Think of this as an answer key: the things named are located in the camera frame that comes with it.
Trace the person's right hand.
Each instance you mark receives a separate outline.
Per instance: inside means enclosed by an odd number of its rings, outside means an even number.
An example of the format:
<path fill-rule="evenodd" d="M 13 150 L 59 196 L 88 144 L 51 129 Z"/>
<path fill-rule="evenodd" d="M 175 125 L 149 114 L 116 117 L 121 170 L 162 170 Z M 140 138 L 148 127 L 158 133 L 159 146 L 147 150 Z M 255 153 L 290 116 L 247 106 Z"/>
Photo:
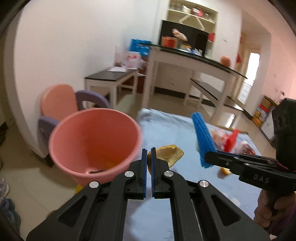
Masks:
<path fill-rule="evenodd" d="M 279 198 L 271 207 L 271 197 L 266 190 L 261 190 L 254 211 L 254 221 L 262 228 L 270 226 L 271 222 L 290 216 L 295 209 L 295 192 Z"/>

